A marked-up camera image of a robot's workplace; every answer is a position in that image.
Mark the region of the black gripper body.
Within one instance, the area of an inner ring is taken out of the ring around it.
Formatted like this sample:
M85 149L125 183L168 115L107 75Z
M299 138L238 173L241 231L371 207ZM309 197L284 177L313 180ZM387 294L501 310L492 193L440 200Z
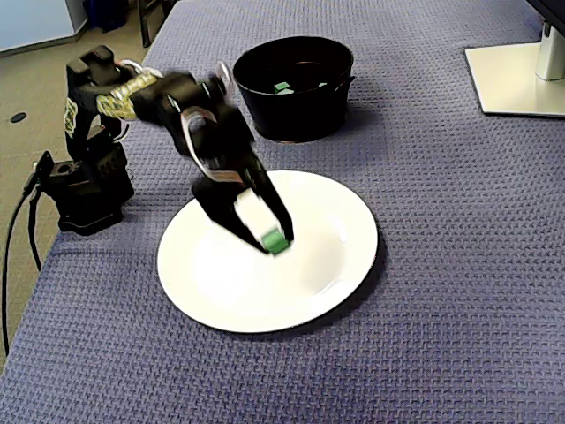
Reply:
M243 182L253 136L238 108L223 105L212 112L192 106L180 113L178 123L178 153L194 162L199 180Z

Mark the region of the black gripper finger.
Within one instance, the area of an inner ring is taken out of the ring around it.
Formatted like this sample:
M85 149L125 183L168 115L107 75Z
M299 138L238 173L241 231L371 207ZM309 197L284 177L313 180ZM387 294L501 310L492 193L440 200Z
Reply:
M284 206L260 159L253 152L245 155L242 179L245 185L266 203L280 224L284 237L293 239L294 230L290 213Z
M193 196L213 222L259 252L265 253L264 247L240 219L235 209L238 195L246 189L243 183L238 182L214 180L195 180L193 182Z

